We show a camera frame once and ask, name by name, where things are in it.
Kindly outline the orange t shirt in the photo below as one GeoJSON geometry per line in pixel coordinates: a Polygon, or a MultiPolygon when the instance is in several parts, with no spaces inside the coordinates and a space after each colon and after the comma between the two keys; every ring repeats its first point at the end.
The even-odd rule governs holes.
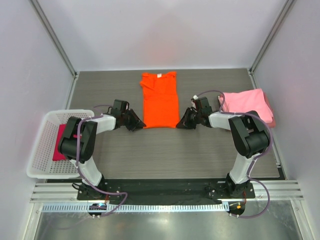
{"type": "Polygon", "coordinates": [[[177,73],[144,72],[140,86],[145,128],[175,128],[180,120],[177,73]]]}

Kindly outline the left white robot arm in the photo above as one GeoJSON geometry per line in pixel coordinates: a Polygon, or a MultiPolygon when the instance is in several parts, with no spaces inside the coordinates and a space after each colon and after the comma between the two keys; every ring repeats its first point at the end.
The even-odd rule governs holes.
{"type": "Polygon", "coordinates": [[[85,118],[71,116],[59,140],[57,150],[68,159],[82,178],[79,191],[86,190],[93,198],[126,195],[122,192],[108,192],[104,175],[93,159],[97,135],[116,130],[122,126],[134,132],[147,125],[130,108],[129,102],[116,99],[113,105],[106,105],[107,111],[85,118]]]}

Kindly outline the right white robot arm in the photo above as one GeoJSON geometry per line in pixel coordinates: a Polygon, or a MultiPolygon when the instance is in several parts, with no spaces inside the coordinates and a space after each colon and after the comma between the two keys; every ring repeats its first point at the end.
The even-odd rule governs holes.
{"type": "Polygon", "coordinates": [[[177,129],[192,130],[197,125],[229,130],[237,151],[234,165],[225,178],[225,193],[231,198],[241,198],[251,183],[251,172],[272,144],[268,125],[256,111],[246,113],[214,112],[206,97],[194,96],[176,124],[177,129]]]}

